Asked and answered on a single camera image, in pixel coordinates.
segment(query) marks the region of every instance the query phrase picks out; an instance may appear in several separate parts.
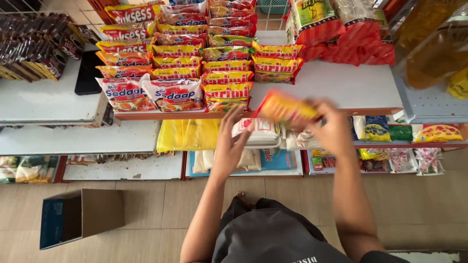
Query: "hand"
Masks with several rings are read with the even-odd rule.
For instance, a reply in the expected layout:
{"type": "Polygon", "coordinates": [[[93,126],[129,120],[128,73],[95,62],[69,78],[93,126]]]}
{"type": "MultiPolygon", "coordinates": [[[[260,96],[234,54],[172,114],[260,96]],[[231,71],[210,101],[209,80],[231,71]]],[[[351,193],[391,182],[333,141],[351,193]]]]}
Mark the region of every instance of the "hand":
{"type": "Polygon", "coordinates": [[[323,127],[315,123],[307,124],[306,128],[315,134],[320,145],[337,158],[343,156],[355,156],[351,132],[348,130],[349,120],[345,113],[341,112],[328,100],[310,101],[325,119],[323,127]]]}
{"type": "Polygon", "coordinates": [[[242,107],[231,109],[221,121],[210,177],[226,179],[241,160],[242,150],[254,129],[253,122],[243,133],[232,137],[234,124],[241,120],[242,107]]]}

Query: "open cardboard box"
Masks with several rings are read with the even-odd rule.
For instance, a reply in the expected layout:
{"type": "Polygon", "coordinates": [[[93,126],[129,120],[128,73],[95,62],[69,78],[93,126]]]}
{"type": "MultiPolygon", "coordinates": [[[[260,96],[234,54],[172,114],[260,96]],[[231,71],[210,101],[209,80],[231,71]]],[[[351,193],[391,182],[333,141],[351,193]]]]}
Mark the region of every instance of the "open cardboard box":
{"type": "Polygon", "coordinates": [[[39,249],[125,225],[121,190],[81,189],[44,199],[39,249]]]}

